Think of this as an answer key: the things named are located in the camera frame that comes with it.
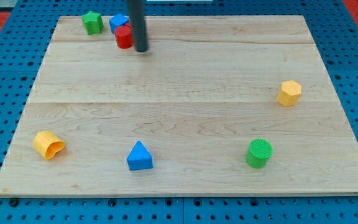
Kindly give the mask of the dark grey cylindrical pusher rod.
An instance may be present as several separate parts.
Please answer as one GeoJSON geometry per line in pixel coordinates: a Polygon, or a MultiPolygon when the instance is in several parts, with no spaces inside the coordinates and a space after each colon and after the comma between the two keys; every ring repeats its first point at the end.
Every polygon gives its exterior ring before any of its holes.
{"type": "Polygon", "coordinates": [[[149,41],[144,14],[144,1],[127,0],[126,4],[129,20],[132,26],[132,37],[135,50],[137,52],[146,52],[149,49],[149,41]]]}

